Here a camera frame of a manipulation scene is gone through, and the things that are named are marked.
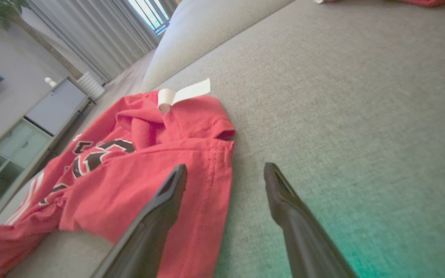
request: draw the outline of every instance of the gray fabric upholstery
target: gray fabric upholstery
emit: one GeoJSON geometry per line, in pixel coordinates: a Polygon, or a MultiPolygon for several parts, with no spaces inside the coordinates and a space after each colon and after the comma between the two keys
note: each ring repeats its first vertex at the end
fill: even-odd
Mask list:
{"type": "Polygon", "coordinates": [[[237,130],[216,278],[290,276],[266,161],[360,277],[445,277],[445,7],[297,0],[158,88],[207,77],[237,130]]]}
{"type": "Polygon", "coordinates": [[[152,90],[205,53],[291,1],[182,1],[136,93],[152,90]]]}

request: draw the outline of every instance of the clothing label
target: clothing label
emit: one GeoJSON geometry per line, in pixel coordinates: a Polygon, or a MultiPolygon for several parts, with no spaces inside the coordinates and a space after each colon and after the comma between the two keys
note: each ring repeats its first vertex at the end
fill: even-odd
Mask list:
{"type": "Polygon", "coordinates": [[[178,92],[171,89],[161,89],[158,94],[157,107],[161,113],[169,113],[171,106],[182,100],[192,97],[199,97],[211,91],[211,81],[209,78],[202,82],[185,87],[178,92]]]}

